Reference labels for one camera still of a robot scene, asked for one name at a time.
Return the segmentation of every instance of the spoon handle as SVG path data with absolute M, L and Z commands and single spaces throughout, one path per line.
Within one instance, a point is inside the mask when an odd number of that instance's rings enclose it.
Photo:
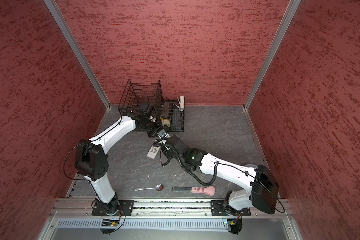
M 154 187 L 135 187 L 135 191 L 145 190 L 145 189 L 154 189 Z

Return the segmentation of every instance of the wire basket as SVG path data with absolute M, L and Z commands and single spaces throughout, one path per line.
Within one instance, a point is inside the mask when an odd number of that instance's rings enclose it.
M 149 103 L 157 109 L 163 129 L 167 132 L 184 131 L 184 109 L 179 109 L 177 100 L 163 98 L 160 81 L 150 85 L 131 83 L 128 80 L 120 99 L 118 110 L 121 115 L 127 111 L 137 109 L 140 103 Z M 144 131 L 136 127 L 134 131 Z

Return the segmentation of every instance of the textured red wall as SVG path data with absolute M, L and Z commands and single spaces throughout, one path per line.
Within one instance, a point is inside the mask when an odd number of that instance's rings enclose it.
M 304 240 L 360 239 L 360 1 L 302 1 L 250 116 Z
M 57 0 L 111 103 L 128 79 L 243 104 L 289 0 Z
M 104 111 L 44 2 L 0 1 L 0 239 L 38 236 Z

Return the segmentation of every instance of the black mounting plate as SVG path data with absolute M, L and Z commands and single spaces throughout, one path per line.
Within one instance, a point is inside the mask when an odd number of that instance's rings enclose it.
M 227 213 L 225 212 L 223 208 L 223 200 L 211 200 L 211 213 L 212 216 L 227 216 Z M 241 215 L 243 217 L 248 217 L 251 215 L 251 210 L 244 208 L 241 210 Z
M 135 202 L 134 200 L 119 200 L 121 209 L 123 210 L 123 213 L 126 216 L 131 215 L 134 202 Z M 101 209 L 101 206 L 97 202 L 95 202 L 95 204 L 93 206 L 93 210 L 92 210 L 92 216 L 109 216 L 109 215 L 104 213 Z

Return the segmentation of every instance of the white arm segment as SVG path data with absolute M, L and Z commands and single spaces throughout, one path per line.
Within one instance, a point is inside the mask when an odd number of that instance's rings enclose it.
M 244 188 L 243 190 L 240 191 L 233 191 L 228 199 L 228 204 L 238 211 L 240 211 L 245 207 L 253 207 L 252 201 L 249 199 L 252 192 L 252 186 L 250 185 L 250 182 L 254 182 L 255 180 L 253 179 L 253 177 L 246 176 L 245 173 L 243 172 L 248 171 L 248 174 L 255 177 L 256 176 L 256 172 L 254 171 L 255 168 L 236 165 L 221 160 L 213 156 L 212 154 L 208 153 L 203 157 L 201 161 L 202 165 L 200 166 L 200 170 L 202 171 L 202 173 L 213 175 L 213 170 L 216 161 L 219 161 L 219 163 L 234 166 L 241 170 L 239 171 L 233 167 L 221 165 L 221 164 L 217 166 L 218 177 L 233 182 L 234 184 L 237 184 L 240 187 Z
M 135 129 L 135 127 L 136 124 L 134 120 L 132 120 L 128 116 L 122 116 L 119 118 L 119 120 L 117 120 L 114 124 L 112 124 L 112 126 L 108 127 L 106 130 L 104 130 L 102 133 L 98 134 L 97 136 L 91 138 L 90 141 L 96 140 L 102 136 L 101 139 L 93 141 L 92 143 L 95 145 L 101 144 L 104 153 L 107 154 L 110 148 L 117 141 L 119 141 L 122 137 L 124 137 L 125 134 Z
M 136 124 L 134 120 L 132 120 L 128 116 L 122 116 L 105 131 L 91 138 L 90 141 L 95 140 L 92 142 L 95 145 L 101 144 L 104 153 L 107 154 L 110 148 L 117 141 L 124 137 L 128 132 L 135 129 L 135 127 Z M 113 199 L 113 197 L 115 196 L 115 190 L 113 190 L 113 188 L 111 187 L 107 174 L 105 174 L 96 181 L 92 181 L 91 178 L 88 176 L 85 176 L 85 178 L 86 180 L 89 180 L 91 182 L 91 185 L 95 190 L 98 196 L 97 198 L 99 200 L 107 204 Z

